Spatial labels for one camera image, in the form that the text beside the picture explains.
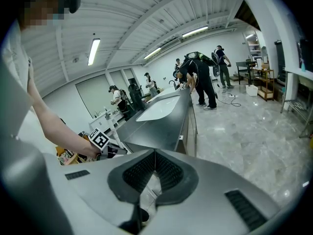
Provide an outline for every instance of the sneaker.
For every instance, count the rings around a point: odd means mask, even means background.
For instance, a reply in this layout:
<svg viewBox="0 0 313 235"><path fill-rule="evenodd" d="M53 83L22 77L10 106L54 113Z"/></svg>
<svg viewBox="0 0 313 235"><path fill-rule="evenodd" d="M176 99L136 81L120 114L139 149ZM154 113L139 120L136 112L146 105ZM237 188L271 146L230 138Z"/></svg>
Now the sneaker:
<svg viewBox="0 0 313 235"><path fill-rule="evenodd" d="M197 103L196 105L198 105L198 106L206 106L206 103L205 103L205 102L204 102L204 103L202 103L202 104Z"/></svg>
<svg viewBox="0 0 313 235"><path fill-rule="evenodd" d="M215 107L215 108L211 108L210 106L204 107L205 111L212 111L212 110L216 110L216 109L217 109L217 107Z"/></svg>

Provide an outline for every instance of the jeans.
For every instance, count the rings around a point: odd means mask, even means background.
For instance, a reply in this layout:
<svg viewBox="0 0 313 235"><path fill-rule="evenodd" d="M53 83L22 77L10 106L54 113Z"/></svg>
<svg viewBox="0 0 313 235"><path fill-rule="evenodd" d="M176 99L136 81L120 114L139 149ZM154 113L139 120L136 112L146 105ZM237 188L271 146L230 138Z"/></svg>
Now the jeans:
<svg viewBox="0 0 313 235"><path fill-rule="evenodd" d="M151 94L151 98L153 98L157 95L157 90L156 90L155 86L150 88L150 94Z"/></svg>
<svg viewBox="0 0 313 235"><path fill-rule="evenodd" d="M199 104L204 103L204 92L209 97L209 107L216 107L216 100L212 81L210 78L209 67L199 67L198 78L196 81L196 91L199 95Z"/></svg>
<svg viewBox="0 0 313 235"><path fill-rule="evenodd" d="M224 76L223 76L224 73L226 77L227 86L230 86L228 67L227 65L220 65L220 79L221 79L221 83L223 84L223 86L225 85Z"/></svg>

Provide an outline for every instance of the ceiling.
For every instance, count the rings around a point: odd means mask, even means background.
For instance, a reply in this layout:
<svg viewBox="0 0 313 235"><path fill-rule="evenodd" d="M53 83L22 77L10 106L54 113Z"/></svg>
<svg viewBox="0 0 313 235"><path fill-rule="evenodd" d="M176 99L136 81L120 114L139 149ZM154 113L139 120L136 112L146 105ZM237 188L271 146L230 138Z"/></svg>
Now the ceiling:
<svg viewBox="0 0 313 235"><path fill-rule="evenodd" d="M82 0L57 26L23 33L42 96L84 75L144 64L148 53L204 25L235 27L243 0ZM101 42L87 66L93 38Z"/></svg>

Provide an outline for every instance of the marble floor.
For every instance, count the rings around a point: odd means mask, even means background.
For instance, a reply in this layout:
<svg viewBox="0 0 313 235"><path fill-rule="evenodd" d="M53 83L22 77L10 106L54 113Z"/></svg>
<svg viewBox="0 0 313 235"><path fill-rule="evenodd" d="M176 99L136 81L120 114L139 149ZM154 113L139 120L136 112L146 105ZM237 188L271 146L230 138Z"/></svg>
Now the marble floor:
<svg viewBox="0 0 313 235"><path fill-rule="evenodd" d="M217 87L219 100L233 98ZM303 190L313 171L308 138L298 137L303 124L292 113L280 113L277 101L246 94L246 86L233 83L227 93L238 95L241 107L217 101L218 108L204 111L191 97L198 127L197 157L229 167L269 194L280 207Z"/></svg>

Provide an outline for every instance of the backpack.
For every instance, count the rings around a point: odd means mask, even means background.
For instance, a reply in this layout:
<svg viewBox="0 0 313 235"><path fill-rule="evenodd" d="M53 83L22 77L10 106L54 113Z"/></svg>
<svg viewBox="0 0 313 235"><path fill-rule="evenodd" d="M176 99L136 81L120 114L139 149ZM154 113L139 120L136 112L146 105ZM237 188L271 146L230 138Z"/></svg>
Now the backpack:
<svg viewBox="0 0 313 235"><path fill-rule="evenodd" d="M218 54L216 54L217 49L214 50L214 52L211 53L212 60L218 65L221 61L220 57Z"/></svg>

